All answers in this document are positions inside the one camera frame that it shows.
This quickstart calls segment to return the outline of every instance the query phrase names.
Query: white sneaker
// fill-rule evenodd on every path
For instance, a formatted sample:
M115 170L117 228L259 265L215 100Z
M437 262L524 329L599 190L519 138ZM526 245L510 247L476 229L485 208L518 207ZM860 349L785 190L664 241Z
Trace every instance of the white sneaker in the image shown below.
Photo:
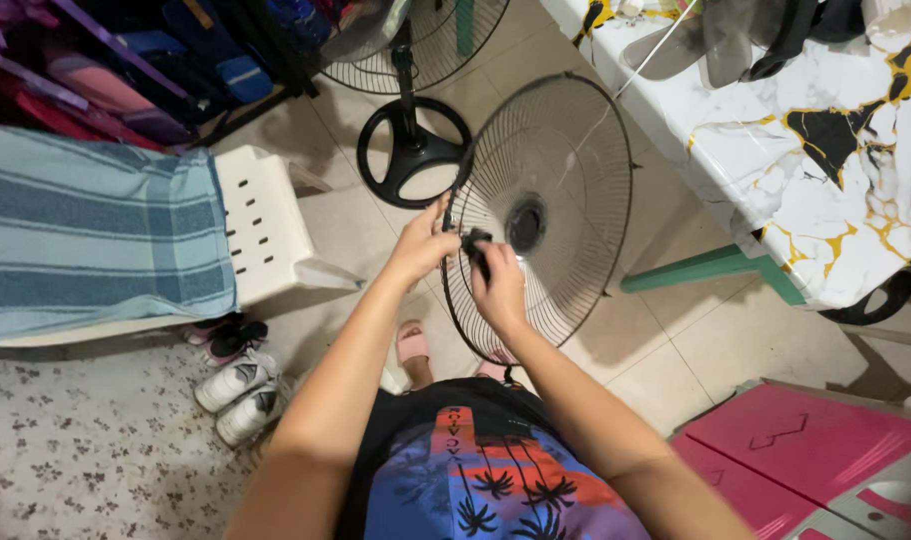
M279 374L279 365L265 352L249 348L195 388L195 399L209 412L221 411L235 398Z
M288 406L291 393L282 380L273 380L247 394L215 422L215 430L231 448L242 444Z

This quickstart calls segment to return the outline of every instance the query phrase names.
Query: blue striped towel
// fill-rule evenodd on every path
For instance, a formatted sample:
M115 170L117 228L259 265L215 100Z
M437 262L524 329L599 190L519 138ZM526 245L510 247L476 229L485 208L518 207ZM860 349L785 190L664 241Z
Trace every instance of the blue striped towel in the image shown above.
M0 128L0 339L236 309L207 150Z

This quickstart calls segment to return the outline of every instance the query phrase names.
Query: metal wire grille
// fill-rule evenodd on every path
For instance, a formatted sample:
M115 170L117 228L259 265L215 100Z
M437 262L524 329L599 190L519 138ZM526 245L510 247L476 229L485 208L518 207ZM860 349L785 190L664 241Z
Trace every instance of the metal wire grille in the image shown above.
M471 60L496 29L508 3L509 0L412 0L408 17L415 59L414 90L437 84ZM322 71L358 91L399 93L389 47L358 61L330 63Z
M530 83L489 118L456 186L445 226L481 228L495 242L511 239L519 208L536 201L544 209L542 236L519 255L526 318L561 346L598 302L628 223L628 139L608 94L571 74ZM443 264L443 284L452 319L474 352L517 363L475 307L463 251Z

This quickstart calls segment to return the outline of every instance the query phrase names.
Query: tile floor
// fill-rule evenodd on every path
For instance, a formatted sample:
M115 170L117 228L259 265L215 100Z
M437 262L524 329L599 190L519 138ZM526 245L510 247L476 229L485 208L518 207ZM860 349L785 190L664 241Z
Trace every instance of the tile floor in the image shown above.
M455 107L477 130L513 91L563 70L593 76L593 69L539 3L512 2L480 54L423 93ZM336 190L300 201L317 247L332 263L371 278L386 261L401 228L415 215L379 201L357 175L359 130L390 98L356 92L323 77L316 83L321 96L281 104L214 151L256 144L323 177ZM846 387L870 373L870 354L864 347L857 347L818 314L785 305L755 274L641 294L619 292L617 279L626 273L731 242L630 115L624 117L634 161L642 166L635 176L628 238L609 286L612 297L602 299L563 350L665 435L725 399L747 379L772 377L811 387ZM423 121L444 134L445 128L433 118ZM370 151L376 174L387 163L385 135L377 133ZM454 168L430 174L434 182L450 182ZM270 323L272 352L297 372L317 362L358 297L319 302L324 297L302 294L261 305L256 313ZM473 372L478 360L449 321L438 273L409 294L399 321L409 318L425 321L438 379ZM888 328L911 328L911 305ZM867 342L897 374L911 379L911 347ZM406 377L394 351L386 365L404 385ZM525 380L523 373L517 375Z

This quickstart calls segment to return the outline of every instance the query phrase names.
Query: standing fan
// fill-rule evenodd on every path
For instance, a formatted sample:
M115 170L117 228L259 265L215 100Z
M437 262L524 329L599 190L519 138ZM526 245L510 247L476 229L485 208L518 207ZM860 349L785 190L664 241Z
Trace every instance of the standing fan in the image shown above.
M401 94L377 110L358 138L358 172L379 199L404 209L428 206L441 193L405 199L401 189L428 167L459 164L472 132L458 112L421 91L465 65L496 29L509 0L358 0L339 31L320 49L329 78L362 92ZM419 125L416 108L434 111L458 130L452 142ZM383 180L372 174L368 149L379 124L392 128L392 153Z
M631 197L615 104L594 82L565 73L531 82L489 118L459 169L443 229L510 244L525 276L525 316L561 346L612 275ZM449 259L442 283L462 338L490 362L518 363L475 307L470 255Z

